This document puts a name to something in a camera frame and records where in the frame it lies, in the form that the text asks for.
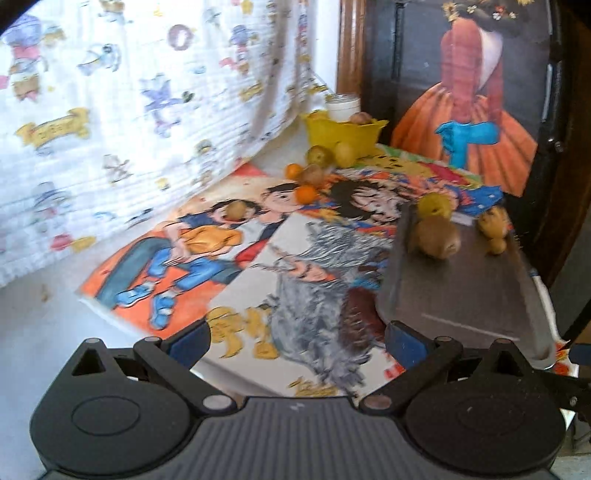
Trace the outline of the dark wooden chair frame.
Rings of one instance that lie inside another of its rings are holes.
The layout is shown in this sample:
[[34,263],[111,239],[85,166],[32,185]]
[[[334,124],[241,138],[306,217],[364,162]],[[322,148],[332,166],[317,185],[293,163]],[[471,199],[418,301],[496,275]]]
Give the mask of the dark wooden chair frame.
[[[401,29],[411,1],[343,1],[339,6],[338,89],[360,95],[363,111],[388,125],[380,141],[394,149]],[[518,237],[541,277],[553,283],[589,206],[590,5],[543,1],[548,8],[546,102],[538,148],[523,194],[505,193]]]

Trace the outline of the orange kumquat front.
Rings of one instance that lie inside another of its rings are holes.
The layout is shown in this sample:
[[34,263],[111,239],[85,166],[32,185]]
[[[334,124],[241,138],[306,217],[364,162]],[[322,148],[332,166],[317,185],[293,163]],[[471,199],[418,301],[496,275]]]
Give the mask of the orange kumquat front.
[[294,189],[294,197],[300,205],[311,205],[318,199],[318,190],[314,186],[303,184]]

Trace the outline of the girl in orange dress poster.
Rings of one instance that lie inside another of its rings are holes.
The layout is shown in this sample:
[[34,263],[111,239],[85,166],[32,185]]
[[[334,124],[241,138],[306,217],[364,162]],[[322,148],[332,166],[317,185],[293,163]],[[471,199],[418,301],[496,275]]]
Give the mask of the girl in orange dress poster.
[[546,102],[543,1],[411,1],[392,146],[523,194]]

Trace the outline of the striped pepino on tray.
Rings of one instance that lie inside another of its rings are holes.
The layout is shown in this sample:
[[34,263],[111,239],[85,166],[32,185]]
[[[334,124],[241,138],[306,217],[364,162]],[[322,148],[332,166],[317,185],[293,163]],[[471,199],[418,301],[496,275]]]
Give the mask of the striped pepino on tray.
[[493,206],[478,217],[477,226],[489,239],[504,239],[508,234],[510,220],[504,207]]

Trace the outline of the white plastic cup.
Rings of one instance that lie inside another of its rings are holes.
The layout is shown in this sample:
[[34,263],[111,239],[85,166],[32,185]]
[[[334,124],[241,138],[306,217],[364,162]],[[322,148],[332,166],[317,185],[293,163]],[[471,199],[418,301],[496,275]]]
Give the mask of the white plastic cup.
[[332,121],[348,122],[361,111],[361,101],[356,94],[331,94],[325,100],[325,107]]

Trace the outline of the green pear on tray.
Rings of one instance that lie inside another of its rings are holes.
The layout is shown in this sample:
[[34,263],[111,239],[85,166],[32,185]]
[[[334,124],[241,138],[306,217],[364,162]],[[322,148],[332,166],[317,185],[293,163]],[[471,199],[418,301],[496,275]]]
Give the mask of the green pear on tray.
[[417,215],[423,220],[431,216],[440,216],[450,220],[453,214],[453,205],[447,195],[441,193],[428,193],[417,201]]

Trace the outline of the small brown kiwi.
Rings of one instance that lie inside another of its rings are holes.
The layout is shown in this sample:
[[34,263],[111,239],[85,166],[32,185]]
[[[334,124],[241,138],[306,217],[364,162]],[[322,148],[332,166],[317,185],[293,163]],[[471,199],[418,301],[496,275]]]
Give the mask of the small brown kiwi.
[[224,219],[228,222],[242,222],[249,213],[249,206],[242,200],[232,201],[226,206]]

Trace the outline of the dark metal tray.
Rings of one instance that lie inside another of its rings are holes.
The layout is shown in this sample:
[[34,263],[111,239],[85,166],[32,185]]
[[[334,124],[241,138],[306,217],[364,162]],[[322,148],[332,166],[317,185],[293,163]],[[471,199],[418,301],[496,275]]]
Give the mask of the dark metal tray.
[[416,208],[405,205],[397,224],[376,308],[384,323],[400,321],[430,338],[449,336],[467,348],[486,349],[494,340],[514,342],[542,370],[556,362],[551,321],[514,237],[499,256],[472,218],[456,215],[461,245],[446,260],[412,244]]

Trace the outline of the green-yellow pear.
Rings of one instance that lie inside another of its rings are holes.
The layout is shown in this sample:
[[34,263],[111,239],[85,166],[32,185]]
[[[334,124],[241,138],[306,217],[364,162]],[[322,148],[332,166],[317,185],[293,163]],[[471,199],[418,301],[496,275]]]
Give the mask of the green-yellow pear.
[[317,165],[322,169],[327,169],[335,164],[335,156],[331,150],[321,145],[314,145],[308,149],[305,154],[308,165]]

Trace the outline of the orange kumquat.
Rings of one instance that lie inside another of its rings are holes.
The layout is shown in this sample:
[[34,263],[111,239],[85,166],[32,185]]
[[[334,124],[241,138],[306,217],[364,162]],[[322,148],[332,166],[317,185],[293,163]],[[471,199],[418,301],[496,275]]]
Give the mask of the orange kumquat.
[[318,199],[318,190],[314,186],[303,184],[294,189],[294,197],[300,205],[311,205]]
[[291,181],[297,181],[303,173],[304,167],[297,163],[290,163],[284,168],[284,177]]

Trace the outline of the yellow plastic bowl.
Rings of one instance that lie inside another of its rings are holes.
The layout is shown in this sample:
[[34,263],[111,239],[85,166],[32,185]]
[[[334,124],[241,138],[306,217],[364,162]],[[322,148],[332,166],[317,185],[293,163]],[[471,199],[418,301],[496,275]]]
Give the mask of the yellow plastic bowl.
[[311,146],[332,149],[339,142],[345,142],[353,148],[358,158],[367,157],[376,150],[381,131],[388,125],[387,120],[373,120],[363,125],[335,122],[317,114],[301,115],[301,120],[307,129]]

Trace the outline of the striped pepino melon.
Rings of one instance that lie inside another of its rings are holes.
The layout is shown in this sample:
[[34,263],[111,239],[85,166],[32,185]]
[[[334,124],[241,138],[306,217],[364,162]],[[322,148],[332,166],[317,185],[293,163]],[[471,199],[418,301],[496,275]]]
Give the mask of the striped pepino melon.
[[308,165],[297,176],[297,182],[301,185],[321,188],[325,184],[325,171],[315,164]]

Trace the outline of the large brown kiwi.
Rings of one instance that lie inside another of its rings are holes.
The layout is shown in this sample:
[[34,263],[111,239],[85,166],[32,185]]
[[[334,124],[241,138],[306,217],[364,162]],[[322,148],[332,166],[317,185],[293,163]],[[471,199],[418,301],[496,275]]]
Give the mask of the large brown kiwi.
[[409,253],[421,252],[436,260],[447,260],[461,249],[458,228],[443,216],[429,216],[418,221],[410,232],[407,244]]

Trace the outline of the small brown round fruit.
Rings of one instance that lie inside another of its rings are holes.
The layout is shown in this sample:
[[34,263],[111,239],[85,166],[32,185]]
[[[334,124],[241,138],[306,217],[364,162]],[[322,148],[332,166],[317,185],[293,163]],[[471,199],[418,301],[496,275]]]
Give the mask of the small brown round fruit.
[[504,238],[491,238],[488,241],[488,251],[491,255],[501,255],[507,249],[507,242]]

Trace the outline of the colourful cartoon poster mat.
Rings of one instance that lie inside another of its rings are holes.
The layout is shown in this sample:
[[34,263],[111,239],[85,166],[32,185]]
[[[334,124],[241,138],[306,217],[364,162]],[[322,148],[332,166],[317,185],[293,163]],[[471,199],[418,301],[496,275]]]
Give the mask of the colourful cartoon poster mat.
[[[363,396],[404,372],[373,310],[403,206],[436,192],[475,218],[503,193],[388,147],[325,175],[314,204],[296,188],[232,174],[105,260],[81,294],[164,339],[205,320],[206,360],[270,392]],[[242,222],[224,219],[235,200],[249,206]]]

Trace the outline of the yellow lemon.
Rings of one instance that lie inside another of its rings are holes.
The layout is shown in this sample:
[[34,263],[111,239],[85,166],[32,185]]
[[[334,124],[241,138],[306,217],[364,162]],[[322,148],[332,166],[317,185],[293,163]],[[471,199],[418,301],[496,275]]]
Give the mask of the yellow lemon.
[[334,155],[335,165],[341,169],[352,168],[356,164],[355,148],[346,142],[338,142],[332,150]]

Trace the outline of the white cartoon print cloth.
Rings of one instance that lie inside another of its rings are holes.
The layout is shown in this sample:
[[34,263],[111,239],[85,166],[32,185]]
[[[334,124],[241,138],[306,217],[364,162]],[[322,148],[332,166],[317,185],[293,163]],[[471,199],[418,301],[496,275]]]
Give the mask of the white cartoon print cloth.
[[311,1],[5,1],[1,281],[204,190],[318,88]]

